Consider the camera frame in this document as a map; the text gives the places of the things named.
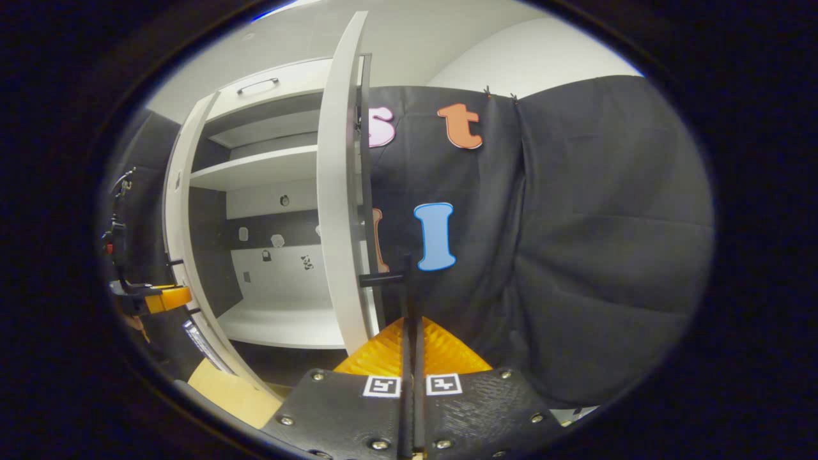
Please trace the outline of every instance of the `blue letter i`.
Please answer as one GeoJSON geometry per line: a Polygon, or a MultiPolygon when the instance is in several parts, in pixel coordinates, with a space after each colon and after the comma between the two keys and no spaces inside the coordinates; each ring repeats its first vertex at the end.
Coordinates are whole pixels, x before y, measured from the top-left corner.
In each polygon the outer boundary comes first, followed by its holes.
{"type": "Polygon", "coordinates": [[[423,260],[417,268],[431,272],[455,264],[449,252],[449,216],[454,207],[448,203],[429,203],[415,208],[415,217],[423,224],[423,260]]]}

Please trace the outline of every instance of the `orange letter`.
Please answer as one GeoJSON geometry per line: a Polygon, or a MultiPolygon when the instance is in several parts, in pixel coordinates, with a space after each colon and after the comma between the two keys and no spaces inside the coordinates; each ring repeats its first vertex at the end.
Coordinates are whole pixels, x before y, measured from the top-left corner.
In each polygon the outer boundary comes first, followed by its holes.
{"type": "Polygon", "coordinates": [[[465,104],[454,104],[438,110],[438,116],[446,117],[446,135],[452,144],[460,148],[473,149],[483,145],[483,138],[473,136],[469,131],[470,121],[480,121],[474,112],[469,112],[465,104]]]}

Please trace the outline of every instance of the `white cabinet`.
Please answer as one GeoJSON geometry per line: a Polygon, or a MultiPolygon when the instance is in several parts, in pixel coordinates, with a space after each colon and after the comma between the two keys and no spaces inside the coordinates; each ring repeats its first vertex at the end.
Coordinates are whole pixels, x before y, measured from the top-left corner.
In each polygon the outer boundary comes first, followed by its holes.
{"type": "MultiPolygon", "coordinates": [[[[167,251],[178,282],[191,288],[201,309],[197,327],[207,331],[233,372],[267,392],[272,391],[231,340],[352,353],[378,331],[376,296],[358,283],[358,275],[368,273],[370,252],[376,250],[364,237],[364,225],[372,225],[371,200],[365,200],[369,177],[362,170],[356,130],[357,114],[366,107],[355,89],[368,85],[368,57],[358,51],[365,20],[365,12],[355,14],[332,58],[265,70],[197,102],[182,126],[166,174],[167,251]],[[246,155],[257,142],[315,132],[317,142],[246,155]],[[193,171],[202,139],[230,149],[231,157],[193,171]],[[252,230],[248,238],[245,228],[242,241],[255,246],[223,248],[229,251],[226,260],[232,267],[227,273],[236,276],[240,300],[216,314],[205,292],[218,293],[219,286],[205,289],[202,283],[212,281],[200,273],[210,268],[205,266],[208,257],[197,260],[195,254],[194,241],[204,230],[191,225],[191,213],[197,212],[191,208],[192,187],[222,194],[219,221],[225,230],[216,235],[232,228],[235,219],[277,216],[276,222],[285,225],[290,225],[288,219],[317,218],[320,236],[313,226],[309,238],[295,238],[308,244],[282,246],[275,238],[263,244],[252,230]],[[364,203],[370,203],[370,209],[363,209],[364,203]]],[[[366,117],[360,122],[365,124],[366,117]]],[[[230,237],[238,241],[237,234],[230,237]]]]}

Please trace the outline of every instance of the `sticker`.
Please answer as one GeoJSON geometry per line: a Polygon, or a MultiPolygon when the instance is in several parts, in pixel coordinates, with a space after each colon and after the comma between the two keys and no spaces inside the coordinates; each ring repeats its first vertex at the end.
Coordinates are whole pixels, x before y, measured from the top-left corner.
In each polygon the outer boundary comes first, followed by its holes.
{"type": "Polygon", "coordinates": [[[395,139],[395,127],[385,121],[392,117],[392,111],[386,107],[369,110],[369,147],[382,147],[395,139]]]}
{"type": "Polygon", "coordinates": [[[460,148],[475,149],[483,145],[483,138],[471,133],[469,122],[480,121],[480,115],[469,112],[465,104],[458,103],[438,110],[438,116],[446,118],[446,135],[449,142],[460,148]]]}
{"type": "Polygon", "coordinates": [[[372,208],[372,224],[375,228],[375,252],[378,254],[378,273],[387,273],[389,266],[384,264],[384,259],[380,256],[380,241],[378,241],[378,222],[384,217],[384,213],[378,208],[372,208]]]}
{"type": "Polygon", "coordinates": [[[363,388],[363,395],[371,398],[400,398],[401,379],[400,377],[369,376],[363,388]]]}
{"type": "Polygon", "coordinates": [[[461,393],[463,393],[463,388],[457,374],[426,376],[427,396],[459,395],[461,393]]]}
{"type": "Polygon", "coordinates": [[[301,262],[304,264],[304,270],[312,270],[315,268],[315,265],[309,260],[309,255],[302,255],[301,262]]]}
{"type": "Polygon", "coordinates": [[[429,203],[415,208],[415,217],[423,225],[423,259],[417,268],[424,272],[443,270],[457,261],[449,252],[449,216],[454,209],[449,203],[429,203]]]}

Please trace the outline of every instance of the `screw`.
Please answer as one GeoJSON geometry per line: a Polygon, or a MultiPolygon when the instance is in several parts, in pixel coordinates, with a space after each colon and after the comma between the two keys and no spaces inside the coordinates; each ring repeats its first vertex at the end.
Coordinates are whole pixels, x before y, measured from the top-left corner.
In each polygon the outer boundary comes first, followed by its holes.
{"type": "Polygon", "coordinates": [[[389,443],[384,440],[377,440],[372,441],[371,444],[369,444],[369,447],[372,447],[375,450],[386,450],[389,449],[389,443]]]}

